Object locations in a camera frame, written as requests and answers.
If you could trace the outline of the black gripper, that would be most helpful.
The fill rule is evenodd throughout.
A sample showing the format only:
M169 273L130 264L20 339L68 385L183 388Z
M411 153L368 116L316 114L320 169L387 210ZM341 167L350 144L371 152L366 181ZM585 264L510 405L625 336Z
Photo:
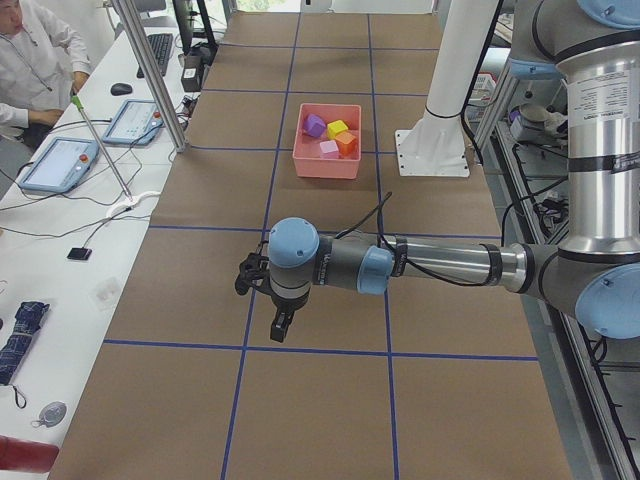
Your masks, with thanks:
M271 293L271 300L276 307L276 314L270 327L270 339L275 342L284 342L291 326L295 312L303 308L308 299L310 291L296 295L291 298L284 297L278 293Z

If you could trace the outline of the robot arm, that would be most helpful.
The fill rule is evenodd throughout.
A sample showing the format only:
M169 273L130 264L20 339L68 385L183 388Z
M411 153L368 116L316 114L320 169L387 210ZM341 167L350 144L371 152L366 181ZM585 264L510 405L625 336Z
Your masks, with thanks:
M498 285L546 302L608 338L639 334L639 5L635 1L519 1L511 63L567 84L569 226L558 245L479 241L481 215L463 202L468 175L452 110L496 20L495 1L452 3L423 117L397 132L401 175L447 180L416 220L391 232L322 235L307 220L272 227L261 290L282 341L314 285L378 295L394 277L459 287Z

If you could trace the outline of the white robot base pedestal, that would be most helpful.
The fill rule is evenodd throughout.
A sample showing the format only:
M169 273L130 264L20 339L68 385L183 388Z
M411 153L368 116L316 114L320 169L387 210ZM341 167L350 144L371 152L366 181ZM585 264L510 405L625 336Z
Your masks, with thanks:
M491 0L450 3L424 114L412 129L395 132L400 175L469 176L464 109L500 9Z

